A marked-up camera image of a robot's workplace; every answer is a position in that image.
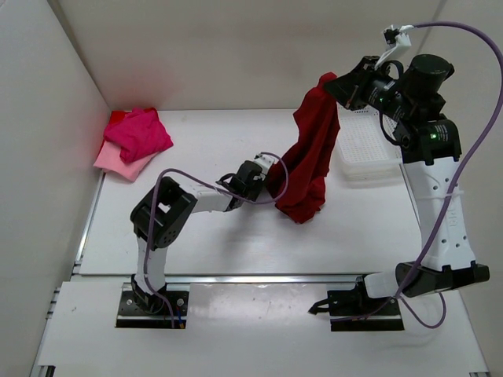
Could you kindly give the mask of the dark red t shirt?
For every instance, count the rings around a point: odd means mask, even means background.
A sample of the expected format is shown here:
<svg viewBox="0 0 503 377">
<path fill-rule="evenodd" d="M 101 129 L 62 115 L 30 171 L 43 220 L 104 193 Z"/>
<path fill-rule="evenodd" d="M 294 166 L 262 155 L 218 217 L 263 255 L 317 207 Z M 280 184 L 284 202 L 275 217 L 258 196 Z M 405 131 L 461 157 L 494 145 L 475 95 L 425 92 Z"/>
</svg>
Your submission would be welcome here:
<svg viewBox="0 0 503 377">
<path fill-rule="evenodd" d="M 340 131 L 336 100 L 323 86 L 336 74 L 327 72 L 310 89 L 293 113 L 299 136 L 297 142 L 274 164 L 267 175 L 266 189 L 272 197 L 285 194 L 275 207 L 297 224 L 309 221 L 325 204 L 325 178 L 336 138 Z"/>
</svg>

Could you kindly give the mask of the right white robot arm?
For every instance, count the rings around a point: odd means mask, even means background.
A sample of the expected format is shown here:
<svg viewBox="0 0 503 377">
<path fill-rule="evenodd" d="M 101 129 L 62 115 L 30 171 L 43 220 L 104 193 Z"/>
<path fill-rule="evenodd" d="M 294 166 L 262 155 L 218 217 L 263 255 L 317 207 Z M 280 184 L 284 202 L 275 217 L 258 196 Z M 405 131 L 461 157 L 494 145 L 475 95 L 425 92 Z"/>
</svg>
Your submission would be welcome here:
<svg viewBox="0 0 503 377">
<path fill-rule="evenodd" d="M 416 261 L 363 277 L 352 304 L 365 315 L 380 306 L 381 298 L 413 298 L 490 279 L 488 266 L 475 259 L 464 226 L 457 183 L 459 132 L 442 113 L 445 100 L 439 89 L 454 67 L 439 56 L 420 54 L 404 68 L 398 57 L 411 46 L 409 30 L 409 25 L 388 27 L 387 49 L 381 56 L 363 57 L 351 72 L 324 85 L 345 109 L 371 107 L 395 122 L 388 141 L 400 148 L 420 226 L 422 251 Z"/>
</svg>

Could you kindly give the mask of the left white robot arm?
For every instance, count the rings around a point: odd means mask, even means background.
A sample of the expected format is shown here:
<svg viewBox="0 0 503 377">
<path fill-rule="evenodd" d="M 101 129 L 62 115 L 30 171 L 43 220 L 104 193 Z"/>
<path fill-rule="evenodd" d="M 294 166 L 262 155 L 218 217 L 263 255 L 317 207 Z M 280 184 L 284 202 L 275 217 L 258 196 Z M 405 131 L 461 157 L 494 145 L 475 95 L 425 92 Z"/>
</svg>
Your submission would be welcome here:
<svg viewBox="0 0 503 377">
<path fill-rule="evenodd" d="M 287 178 L 284 161 L 271 152 L 260 152 L 254 159 L 244 161 L 236 173 L 222 176 L 213 185 L 174 168 L 160 173 L 153 188 L 130 214 L 138 244 L 137 270 L 131 277 L 131 287 L 141 309 L 151 314 L 166 310 L 174 315 L 164 273 L 167 249 L 189 216 L 230 212 L 244 203 L 261 205 L 259 196 L 276 163 Z"/>
</svg>

